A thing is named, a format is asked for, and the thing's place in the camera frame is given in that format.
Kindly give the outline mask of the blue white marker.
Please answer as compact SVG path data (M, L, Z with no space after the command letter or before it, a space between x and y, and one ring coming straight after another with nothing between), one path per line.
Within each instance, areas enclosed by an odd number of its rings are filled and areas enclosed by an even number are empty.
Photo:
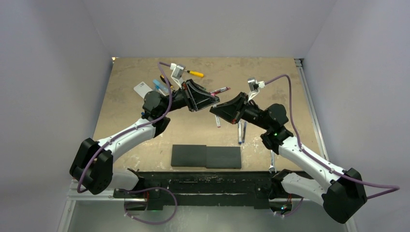
M238 121L237 128L238 128L238 144L241 145L242 144L242 123L241 123L241 120Z

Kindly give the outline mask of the dark blue gel pen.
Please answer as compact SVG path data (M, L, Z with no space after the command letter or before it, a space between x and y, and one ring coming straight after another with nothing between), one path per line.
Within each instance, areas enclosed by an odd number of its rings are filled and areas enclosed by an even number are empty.
M244 121L243 124L243 131L242 131L242 144L245 143L245 138L246 138L246 130L247 130L247 121Z

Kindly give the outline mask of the pink cap white marker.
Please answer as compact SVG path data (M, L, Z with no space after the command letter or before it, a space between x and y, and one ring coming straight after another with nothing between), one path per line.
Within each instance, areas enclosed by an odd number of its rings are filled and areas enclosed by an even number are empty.
M221 127L220 117L218 115L215 115L215 121L216 121L217 128L220 128Z

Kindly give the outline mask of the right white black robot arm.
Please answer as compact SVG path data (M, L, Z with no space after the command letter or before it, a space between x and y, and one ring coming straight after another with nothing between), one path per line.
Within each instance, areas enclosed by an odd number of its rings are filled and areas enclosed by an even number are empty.
M310 178L290 171L273 177L272 192L279 197L296 194L321 205L334 221L346 223L366 202L367 196L361 174L354 168L345 170L306 148L288 129L285 106L272 104L265 110L248 102L241 92L234 99L213 106L210 112L237 124L242 119L265 130L261 134L264 146L301 168Z

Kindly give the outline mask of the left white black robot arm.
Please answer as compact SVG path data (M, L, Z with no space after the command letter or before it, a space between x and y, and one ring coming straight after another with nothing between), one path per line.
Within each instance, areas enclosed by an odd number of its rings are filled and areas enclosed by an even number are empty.
M69 170L78 181L77 192L97 195L109 188L123 189L133 198L140 197L144 193L141 177L132 169L115 172L114 162L139 144L162 134L171 121L166 116L169 112L184 107L197 112L218 102L218 96L191 79L166 96L148 92L140 119L114 135L97 141L87 138L81 143Z

